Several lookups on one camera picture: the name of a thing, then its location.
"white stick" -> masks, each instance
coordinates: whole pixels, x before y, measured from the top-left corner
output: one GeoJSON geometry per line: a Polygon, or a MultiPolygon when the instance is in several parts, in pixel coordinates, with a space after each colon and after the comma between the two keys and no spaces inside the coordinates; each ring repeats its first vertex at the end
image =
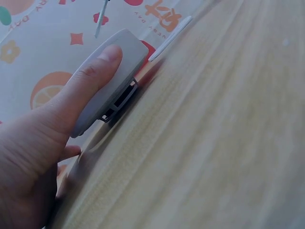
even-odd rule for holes
{"type": "Polygon", "coordinates": [[[100,15],[99,15],[99,19],[97,20],[97,28],[96,28],[96,31],[95,31],[95,38],[97,38],[100,34],[100,30],[101,30],[101,22],[104,18],[104,15],[105,15],[105,10],[106,10],[106,6],[107,6],[107,3],[108,3],[108,0],[105,0],[105,3],[104,3],[104,6],[100,12],[100,15]]]}
{"type": "Polygon", "coordinates": [[[148,61],[153,61],[159,56],[162,51],[178,36],[178,34],[187,26],[188,23],[193,18],[191,16],[186,17],[178,24],[178,26],[173,30],[169,37],[160,45],[160,47],[150,56],[148,61]]]}

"hand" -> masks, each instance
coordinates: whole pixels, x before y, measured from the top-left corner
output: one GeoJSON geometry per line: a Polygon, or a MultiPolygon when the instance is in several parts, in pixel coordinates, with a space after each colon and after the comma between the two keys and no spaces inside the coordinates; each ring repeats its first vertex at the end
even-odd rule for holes
{"type": "Polygon", "coordinates": [[[66,146],[81,111],[122,60],[111,45],[45,105],[0,124],[0,228],[41,229],[54,204],[57,163],[78,155],[66,146]]]}

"finger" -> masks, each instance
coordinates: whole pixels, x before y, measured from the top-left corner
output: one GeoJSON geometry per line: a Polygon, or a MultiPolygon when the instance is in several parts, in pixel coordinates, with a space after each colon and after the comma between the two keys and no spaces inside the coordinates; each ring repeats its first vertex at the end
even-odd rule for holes
{"type": "Polygon", "coordinates": [[[66,169],[68,165],[57,166],[57,177],[66,169]]]}
{"type": "Polygon", "coordinates": [[[79,146],[66,146],[61,154],[59,162],[74,156],[78,156],[79,154],[81,154],[81,148],[79,146]]]}
{"type": "Polygon", "coordinates": [[[98,58],[71,78],[44,109],[57,117],[57,126],[70,133],[80,113],[90,99],[114,76],[122,61],[122,50],[108,46],[98,58]]]}

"red object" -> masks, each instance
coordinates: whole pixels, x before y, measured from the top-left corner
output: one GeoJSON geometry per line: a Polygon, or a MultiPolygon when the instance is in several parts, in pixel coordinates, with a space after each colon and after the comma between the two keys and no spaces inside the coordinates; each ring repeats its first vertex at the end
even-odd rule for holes
{"type": "Polygon", "coordinates": [[[124,0],[124,1],[131,6],[140,6],[143,3],[143,0],[124,0]]]}
{"type": "MultiPolygon", "coordinates": [[[[99,20],[99,16],[100,16],[100,13],[94,14],[93,20],[94,20],[95,23],[97,23],[97,21],[99,20]]],[[[109,22],[109,18],[104,16],[103,20],[102,20],[102,25],[106,24],[107,22],[109,22]]]]}
{"type": "Polygon", "coordinates": [[[147,43],[145,41],[141,41],[141,42],[148,48],[148,54],[147,54],[147,57],[145,58],[145,60],[142,64],[142,67],[139,69],[139,71],[141,71],[142,68],[148,63],[148,59],[156,51],[156,49],[154,47],[152,47],[149,43],[147,43]]]}

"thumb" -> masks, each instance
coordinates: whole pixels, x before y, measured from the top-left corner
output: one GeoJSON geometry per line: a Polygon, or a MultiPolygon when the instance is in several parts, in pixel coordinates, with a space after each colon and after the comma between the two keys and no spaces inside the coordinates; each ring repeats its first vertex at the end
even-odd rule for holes
{"type": "Polygon", "coordinates": [[[70,134],[80,113],[90,99],[114,76],[122,61],[122,50],[117,45],[104,49],[98,58],[75,73],[64,88],[41,107],[47,123],[59,132],[70,134]]]}

